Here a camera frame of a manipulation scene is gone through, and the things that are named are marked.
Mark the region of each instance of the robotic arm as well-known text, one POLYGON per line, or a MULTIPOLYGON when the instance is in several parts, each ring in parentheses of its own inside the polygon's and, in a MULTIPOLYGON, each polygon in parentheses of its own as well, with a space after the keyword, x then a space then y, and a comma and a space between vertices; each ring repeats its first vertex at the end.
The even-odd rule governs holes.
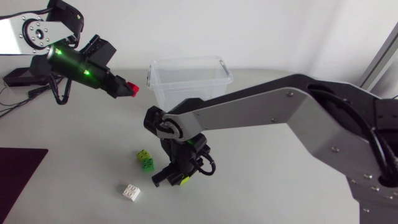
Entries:
POLYGON ((287 123, 308 152, 345 176, 361 223, 398 220, 398 101, 353 85, 292 75, 208 101, 187 99, 168 113, 148 110, 144 126, 170 164, 152 177, 183 184, 215 172, 202 131, 287 123), (203 170, 203 158, 212 170, 203 170))
POLYGON ((83 25, 83 15, 61 0, 50 0, 42 11, 0 17, 0 55, 35 55, 30 73, 45 77, 55 95, 55 77, 60 75, 68 79, 67 91, 73 80, 114 98, 135 96, 138 86, 113 75, 106 66, 116 51, 109 42, 95 35, 83 49, 75 50, 83 25))

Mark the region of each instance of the dark red mat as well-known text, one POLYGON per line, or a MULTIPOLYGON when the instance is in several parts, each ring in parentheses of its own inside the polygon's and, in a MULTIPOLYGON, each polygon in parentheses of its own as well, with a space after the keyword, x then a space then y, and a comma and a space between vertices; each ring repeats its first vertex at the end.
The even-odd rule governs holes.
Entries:
POLYGON ((0 223, 3 223, 48 149, 0 148, 0 223))

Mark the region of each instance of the transparent plastic box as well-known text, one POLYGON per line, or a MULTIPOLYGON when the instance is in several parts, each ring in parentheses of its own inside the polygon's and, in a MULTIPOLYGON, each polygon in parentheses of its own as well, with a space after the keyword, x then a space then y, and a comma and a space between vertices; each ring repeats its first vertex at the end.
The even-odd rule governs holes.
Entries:
POLYGON ((155 92, 159 108, 170 111, 187 98, 222 96, 232 81, 221 57, 205 56, 153 61, 147 86, 155 92))

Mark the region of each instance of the white block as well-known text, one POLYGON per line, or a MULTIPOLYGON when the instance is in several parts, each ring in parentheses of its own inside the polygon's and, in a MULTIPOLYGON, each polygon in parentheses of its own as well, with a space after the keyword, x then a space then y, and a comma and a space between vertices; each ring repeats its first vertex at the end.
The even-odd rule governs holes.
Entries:
POLYGON ((139 195, 139 192, 140 192, 140 190, 139 190, 138 187, 129 184, 129 185, 127 186, 127 188, 124 190, 123 195, 124 195, 125 197, 128 197, 128 198, 131 199, 132 201, 135 201, 136 198, 137 198, 137 196, 139 195))

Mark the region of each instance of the table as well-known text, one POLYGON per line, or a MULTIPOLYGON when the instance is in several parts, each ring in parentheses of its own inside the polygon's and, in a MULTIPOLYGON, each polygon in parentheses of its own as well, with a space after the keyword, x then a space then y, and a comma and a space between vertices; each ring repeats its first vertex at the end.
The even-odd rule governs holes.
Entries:
MULTIPOLYGON (((169 160, 142 125, 156 105, 146 71, 113 73, 140 86, 136 98, 113 99, 73 83, 64 106, 47 92, 0 119, 1 147, 49 149, 6 224, 359 223, 345 177, 313 158, 285 124, 205 131, 214 176, 197 173, 183 186, 165 181, 156 188, 150 177, 169 160), (155 172, 141 170, 135 158, 141 149, 151 153, 155 172), (141 189, 135 202, 121 195, 127 184, 141 189)), ((289 74, 232 73, 228 92, 289 74)), ((7 90, 0 100, 23 100, 28 89, 7 90)))

